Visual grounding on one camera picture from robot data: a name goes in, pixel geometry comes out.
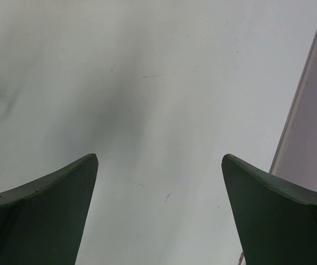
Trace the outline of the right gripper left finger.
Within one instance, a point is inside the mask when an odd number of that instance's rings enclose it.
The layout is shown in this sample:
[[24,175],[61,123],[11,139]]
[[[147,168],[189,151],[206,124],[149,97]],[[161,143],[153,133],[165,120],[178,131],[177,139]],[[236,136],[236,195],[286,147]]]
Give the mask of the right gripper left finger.
[[90,153],[0,193],[0,264],[75,264],[97,171]]

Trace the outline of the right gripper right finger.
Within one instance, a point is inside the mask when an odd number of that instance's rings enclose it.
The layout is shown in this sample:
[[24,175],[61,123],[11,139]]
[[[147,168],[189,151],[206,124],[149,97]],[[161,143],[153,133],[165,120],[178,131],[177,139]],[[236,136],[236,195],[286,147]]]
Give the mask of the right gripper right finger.
[[247,264],[317,264],[317,192],[227,154],[222,172]]

